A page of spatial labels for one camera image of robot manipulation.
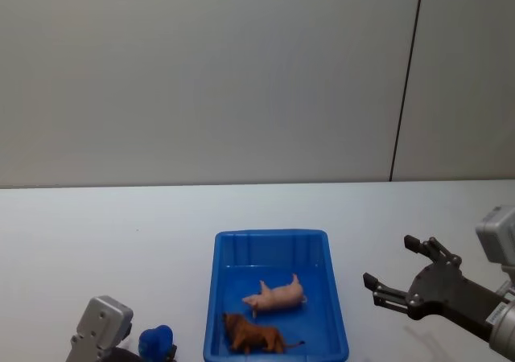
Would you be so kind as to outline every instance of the blue object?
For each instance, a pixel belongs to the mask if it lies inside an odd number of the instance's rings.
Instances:
[[[260,292],[259,280],[274,288],[299,276],[307,302],[272,313],[252,313],[241,299]],[[287,343],[304,340],[285,354],[260,351],[249,356],[229,350],[222,313],[243,313],[251,322],[275,326]],[[207,362],[341,362],[348,344],[332,272],[328,235],[310,229],[249,230],[216,235],[204,338]]]
[[[138,353],[146,362],[164,362],[174,344],[174,334],[168,326],[145,330],[139,336]]]

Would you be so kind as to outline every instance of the white table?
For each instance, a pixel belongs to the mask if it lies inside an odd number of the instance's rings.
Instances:
[[[320,228],[349,360],[503,361],[446,319],[375,307],[361,277],[407,289],[428,260],[402,238],[434,235],[463,258],[465,276],[495,290],[506,276],[474,226],[498,204],[515,204],[515,181],[1,190],[0,359],[64,362],[88,300],[110,294],[134,309],[129,349],[165,323],[179,361],[200,362],[215,234]]]

